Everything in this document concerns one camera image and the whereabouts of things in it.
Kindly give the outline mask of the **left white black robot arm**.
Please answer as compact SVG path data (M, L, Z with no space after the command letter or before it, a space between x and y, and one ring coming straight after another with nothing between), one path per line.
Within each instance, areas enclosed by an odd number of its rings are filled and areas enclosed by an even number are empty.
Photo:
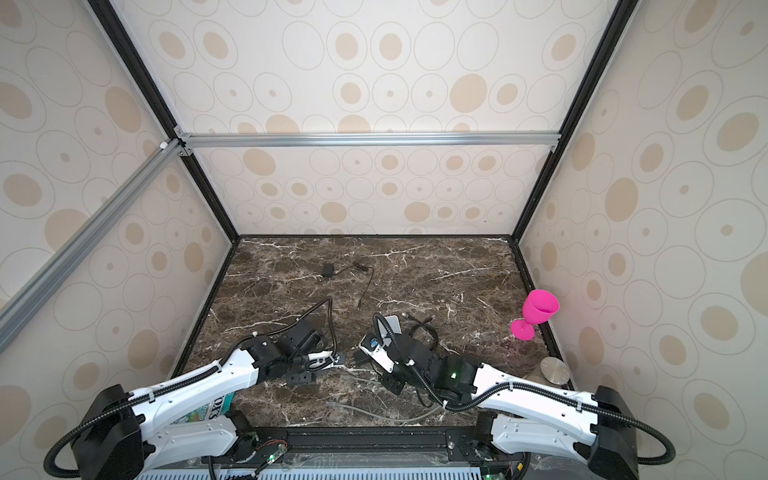
M334 337L298 319L274 335L249 334L219 360L159 384L102 390L80 424L57 440L43 461L55 478L135 479L195 457L272 461L283 449L263 440L239 411L223 411L233 393L291 376L311 376L341 362Z

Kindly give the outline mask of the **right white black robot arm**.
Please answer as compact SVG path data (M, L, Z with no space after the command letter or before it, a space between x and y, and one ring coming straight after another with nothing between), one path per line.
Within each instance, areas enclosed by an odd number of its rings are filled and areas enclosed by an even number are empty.
M491 411L487 435L503 453L568 458L603 479L636 479L640 467L676 457L672 441L636 419L610 387L594 393L547 387L483 362L440 357L403 333L368 334L360 349L394 393L411 385L448 412Z

